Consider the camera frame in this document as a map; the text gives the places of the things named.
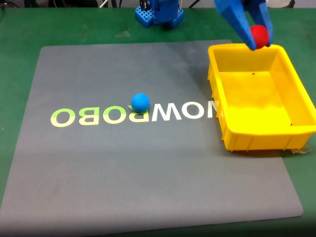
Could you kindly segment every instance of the gray mat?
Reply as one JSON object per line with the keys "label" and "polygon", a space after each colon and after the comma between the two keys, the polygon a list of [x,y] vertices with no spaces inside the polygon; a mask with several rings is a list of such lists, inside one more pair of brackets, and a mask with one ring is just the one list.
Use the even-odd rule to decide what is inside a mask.
{"label": "gray mat", "polygon": [[[208,102],[207,49],[223,42],[43,48],[0,210],[0,236],[84,236],[301,215],[278,153],[231,153],[220,141]],[[130,99],[139,92],[151,100],[148,122],[129,118]],[[106,117],[116,124],[105,122],[111,106],[126,111],[122,122],[117,109]],[[87,107],[98,107],[99,116],[80,120]],[[57,123],[51,119],[64,108],[75,119],[56,127],[51,121],[72,120],[66,112]],[[98,125],[81,125],[97,118]]]}

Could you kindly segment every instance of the blue plastic part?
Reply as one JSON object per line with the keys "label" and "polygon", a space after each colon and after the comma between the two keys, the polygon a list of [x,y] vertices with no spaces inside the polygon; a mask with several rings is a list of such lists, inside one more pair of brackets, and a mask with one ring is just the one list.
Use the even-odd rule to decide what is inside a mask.
{"label": "blue plastic part", "polygon": [[140,6],[135,10],[136,19],[145,27],[150,27],[154,23],[154,10],[142,11]]}
{"label": "blue plastic part", "polygon": [[142,11],[140,6],[135,10],[136,19],[145,27],[164,24],[174,28],[184,17],[183,10],[179,13],[179,0],[150,0],[149,5],[148,11]]}
{"label": "blue plastic part", "polygon": [[214,0],[214,3],[216,10],[226,19],[251,50],[256,49],[256,42],[251,34],[245,11],[250,13],[257,25],[267,28],[269,32],[269,43],[267,46],[272,44],[273,27],[266,0],[252,0],[245,5],[242,3],[242,0]]}
{"label": "blue plastic part", "polygon": [[179,0],[151,0],[154,9],[154,24],[171,22],[178,16]]}
{"label": "blue plastic part", "polygon": [[169,27],[170,28],[175,28],[183,20],[183,17],[184,17],[184,10],[181,9],[181,11],[178,14],[177,18],[168,23]]}
{"label": "blue plastic part", "polygon": [[136,113],[144,113],[149,108],[149,98],[147,95],[139,93],[133,96],[131,101],[131,106],[134,112]]}

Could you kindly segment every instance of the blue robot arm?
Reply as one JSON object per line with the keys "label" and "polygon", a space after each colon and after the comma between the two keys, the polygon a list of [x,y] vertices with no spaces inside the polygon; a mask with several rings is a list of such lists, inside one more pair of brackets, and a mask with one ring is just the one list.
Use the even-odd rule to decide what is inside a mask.
{"label": "blue robot arm", "polygon": [[214,0],[216,10],[237,32],[245,44],[251,49],[256,49],[256,43],[250,31],[250,26],[245,16],[248,11],[257,25],[262,25],[269,32],[269,43],[273,40],[273,27],[269,17],[266,0]]}

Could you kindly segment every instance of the ball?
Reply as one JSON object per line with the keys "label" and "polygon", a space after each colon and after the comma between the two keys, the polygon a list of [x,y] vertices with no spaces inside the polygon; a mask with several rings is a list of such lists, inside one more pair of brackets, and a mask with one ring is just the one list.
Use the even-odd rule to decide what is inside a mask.
{"label": "ball", "polygon": [[144,113],[149,108],[149,98],[145,94],[136,94],[133,96],[131,106],[136,113]]}
{"label": "ball", "polygon": [[250,31],[256,42],[257,49],[267,46],[269,43],[269,32],[267,28],[261,25],[255,25],[250,27]]}

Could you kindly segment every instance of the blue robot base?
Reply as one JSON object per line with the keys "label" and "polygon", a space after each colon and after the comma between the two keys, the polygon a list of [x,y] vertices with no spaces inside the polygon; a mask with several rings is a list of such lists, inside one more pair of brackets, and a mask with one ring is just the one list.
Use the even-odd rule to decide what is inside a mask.
{"label": "blue robot base", "polygon": [[[183,9],[180,10],[178,8],[178,16],[176,19],[173,21],[168,21],[164,23],[159,23],[162,25],[166,25],[170,28],[175,28],[183,19],[184,17],[184,11]],[[154,21],[154,10],[151,8],[150,10],[147,11],[142,11],[140,6],[135,9],[135,18],[144,26],[144,27],[150,27],[153,24],[155,24]]]}

